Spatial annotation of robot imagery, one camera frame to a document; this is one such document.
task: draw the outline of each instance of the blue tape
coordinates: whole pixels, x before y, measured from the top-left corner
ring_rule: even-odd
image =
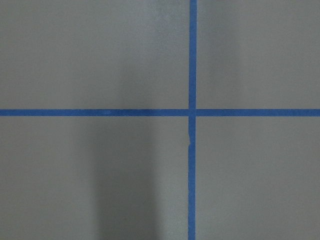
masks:
[[[189,19],[189,148],[188,240],[196,239],[196,107],[197,107],[197,0],[190,0]]]
[[[188,109],[0,109],[0,116],[182,117]]]
[[[199,117],[320,117],[320,109],[197,109]]]

